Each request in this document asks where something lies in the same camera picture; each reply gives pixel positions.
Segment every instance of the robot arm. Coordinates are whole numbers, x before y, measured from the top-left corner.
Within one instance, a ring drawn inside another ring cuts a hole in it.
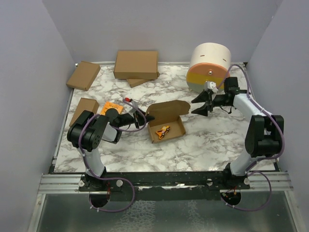
[[[225,180],[230,182],[228,185],[235,186],[234,181],[243,179],[258,161],[278,154],[281,150],[282,141],[271,120],[248,99],[247,91],[239,88],[236,77],[227,78],[224,85],[225,93],[215,95],[217,92],[216,84],[206,82],[203,92],[192,100],[192,103],[204,102],[204,105],[195,109],[192,113],[208,116],[208,112],[212,112],[214,107],[234,106],[250,121],[244,151],[224,170]],[[269,114],[283,132],[283,117]]]
[[[126,99],[135,108],[139,109],[137,103],[131,99]],[[68,141],[72,142],[73,147],[77,148],[79,152],[78,139],[87,121],[94,115],[90,111],[83,111],[77,120],[70,127],[67,135]],[[106,173],[106,168],[101,162],[100,153],[98,151],[98,145],[102,140],[109,143],[118,143],[122,134],[122,126],[127,126],[135,124],[138,129],[141,125],[148,123],[153,120],[154,117],[150,115],[145,115],[146,122],[144,118],[137,113],[137,110],[132,109],[129,113],[118,114],[117,110],[109,109],[105,115],[100,115],[95,118],[87,127],[83,138],[82,138],[82,149],[85,152],[85,159],[96,176],[103,177]],[[88,176],[93,176],[89,170],[86,170]]]

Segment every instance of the cylindrical container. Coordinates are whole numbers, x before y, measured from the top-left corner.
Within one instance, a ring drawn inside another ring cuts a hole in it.
[[[230,50],[218,43],[202,43],[191,56],[187,84],[195,92],[202,92],[206,81],[217,86],[222,82],[231,64]]]

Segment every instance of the white marble tabletop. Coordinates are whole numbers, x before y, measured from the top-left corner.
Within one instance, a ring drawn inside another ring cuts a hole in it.
[[[96,99],[100,104],[98,112],[101,112],[105,102],[122,104],[125,97],[136,100],[139,107],[146,111],[152,103],[178,99],[191,104],[191,100],[197,96],[186,83],[188,66],[159,66],[160,76],[157,80],[135,88],[130,88],[126,80],[115,79],[113,68],[113,65],[102,65],[88,91],[74,90],[55,173],[85,171],[80,153],[67,141],[69,123],[80,98]],[[237,76],[240,87],[246,88],[240,70],[232,69],[231,76]],[[191,104],[190,111],[200,106],[202,103]],[[236,109],[228,115],[220,108],[215,108],[208,117],[188,114],[182,116],[182,120],[186,135],[161,143],[152,144],[146,128],[134,133],[124,132],[116,145],[101,141],[99,151],[107,171],[220,171],[244,149],[249,122]],[[274,170],[274,165],[272,161],[264,160],[255,169]]]

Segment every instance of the gray wall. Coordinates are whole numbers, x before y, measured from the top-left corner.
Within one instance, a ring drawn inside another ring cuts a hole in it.
[[[40,0],[0,7],[0,227],[26,231],[51,164],[74,62]]]
[[[284,117],[288,170],[309,229],[309,1],[284,0],[248,64],[257,100]]]
[[[190,61],[205,42],[249,61],[281,0],[43,0],[75,62],[115,61],[119,49],[155,49]]]

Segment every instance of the orange paper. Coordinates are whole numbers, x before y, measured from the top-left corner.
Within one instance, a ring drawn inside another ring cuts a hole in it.
[[[117,105],[117,104],[115,104],[115,103],[111,103],[111,102],[108,101],[108,102],[105,103],[105,105],[104,105],[104,107],[103,107],[103,109],[102,109],[102,111],[101,111],[100,114],[101,114],[101,115],[105,115],[106,111],[107,111],[108,109],[111,109],[111,108],[116,109],[116,110],[118,111],[118,113],[120,113],[120,114],[121,114],[122,110],[124,109],[123,106]]]

